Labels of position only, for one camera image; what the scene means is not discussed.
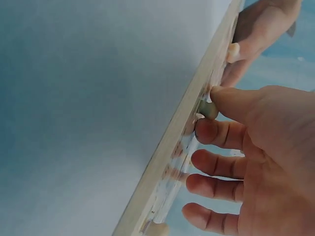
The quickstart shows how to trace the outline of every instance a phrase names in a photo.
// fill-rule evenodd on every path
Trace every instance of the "finger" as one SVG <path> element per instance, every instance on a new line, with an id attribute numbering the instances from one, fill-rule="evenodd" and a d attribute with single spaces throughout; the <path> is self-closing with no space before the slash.
<path id="1" fill-rule="evenodd" d="M 224 116 L 247 125 L 247 118 L 250 112 L 256 108 L 259 109 L 258 103 L 264 98 L 264 91 L 265 89 L 240 90 L 236 88 L 212 87 L 210 97 Z"/>
<path id="2" fill-rule="evenodd" d="M 192 174 L 186 179 L 187 190 L 206 198 L 231 202 L 242 202 L 244 183 L 240 180 L 222 180 L 200 174 Z"/>
<path id="3" fill-rule="evenodd" d="M 195 135 L 202 144 L 213 144 L 220 148 L 243 149 L 246 127 L 238 122 L 200 119 Z"/>
<path id="4" fill-rule="evenodd" d="M 238 215 L 219 214 L 196 203 L 185 205 L 182 213 L 192 225 L 201 230 L 238 236 Z"/>
<path id="5" fill-rule="evenodd" d="M 229 46 L 227 62 L 253 58 L 259 51 L 272 45 L 293 22 L 294 19 L 288 19 L 279 8 L 265 8 L 256 19 L 249 36 Z"/>
<path id="6" fill-rule="evenodd" d="M 224 71 L 221 86 L 234 87 L 245 75 L 253 61 L 259 57 L 260 53 L 261 51 L 258 51 L 251 59 L 240 60 L 233 64 L 229 64 L 230 67 L 227 68 L 226 72 Z"/>
<path id="7" fill-rule="evenodd" d="M 210 176 L 244 179 L 247 158 L 221 156 L 207 150 L 197 150 L 191 156 L 191 162 L 198 170 Z"/>

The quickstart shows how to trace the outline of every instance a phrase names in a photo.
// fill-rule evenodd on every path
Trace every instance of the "skin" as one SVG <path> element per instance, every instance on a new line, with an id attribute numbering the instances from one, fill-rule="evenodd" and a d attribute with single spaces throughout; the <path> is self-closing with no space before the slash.
<path id="1" fill-rule="evenodd" d="M 187 189 L 242 206 L 240 214 L 233 215 L 189 203 L 183 207 L 184 217 L 221 235 L 315 235 L 315 93 L 279 86 L 214 87 L 210 95 L 219 111 L 234 121 L 199 120 L 198 140 L 242 150 L 245 157 L 196 151 L 192 163 L 205 175 L 190 175 Z"/>
<path id="2" fill-rule="evenodd" d="M 296 21 L 302 0 L 259 0 L 239 14 L 233 42 L 240 53 L 227 55 L 221 86 L 235 86 L 260 54 Z"/>

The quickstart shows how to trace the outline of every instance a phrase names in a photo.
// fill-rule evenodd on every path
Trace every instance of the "fingernail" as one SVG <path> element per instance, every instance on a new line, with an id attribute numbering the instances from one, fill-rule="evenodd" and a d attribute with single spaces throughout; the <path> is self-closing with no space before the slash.
<path id="1" fill-rule="evenodd" d="M 222 87 L 222 86 L 213 86 L 211 91 L 210 91 L 210 93 L 212 93 L 212 92 L 219 92 L 222 89 L 224 89 L 224 87 Z"/>
<path id="2" fill-rule="evenodd" d="M 232 43 L 228 47 L 228 52 L 231 56 L 236 57 L 240 53 L 240 45 L 238 43 Z"/>
<path id="3" fill-rule="evenodd" d="M 240 57 L 240 45 L 238 43 L 232 43 L 227 50 L 226 61 L 228 63 L 234 63 Z"/>

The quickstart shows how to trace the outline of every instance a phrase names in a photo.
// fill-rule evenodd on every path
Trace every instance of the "wooden frame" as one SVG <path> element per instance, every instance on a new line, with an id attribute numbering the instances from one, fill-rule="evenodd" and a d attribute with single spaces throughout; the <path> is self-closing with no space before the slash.
<path id="1" fill-rule="evenodd" d="M 235 30 L 241 0 L 232 0 L 221 24 L 201 60 L 168 128 L 141 177 L 113 236 L 139 236 L 155 203 L 155 191 L 170 157 L 184 133 L 191 115 L 195 115 L 200 99 L 213 85 L 219 85 L 225 67 L 228 45 Z"/>

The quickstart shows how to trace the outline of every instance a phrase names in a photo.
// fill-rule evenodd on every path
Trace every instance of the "beige bead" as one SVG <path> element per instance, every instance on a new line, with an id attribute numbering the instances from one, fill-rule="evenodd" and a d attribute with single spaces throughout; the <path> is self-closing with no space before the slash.
<path id="1" fill-rule="evenodd" d="M 153 221 L 147 227 L 145 236 L 168 236 L 169 235 L 169 227 L 165 223 L 156 224 Z"/>

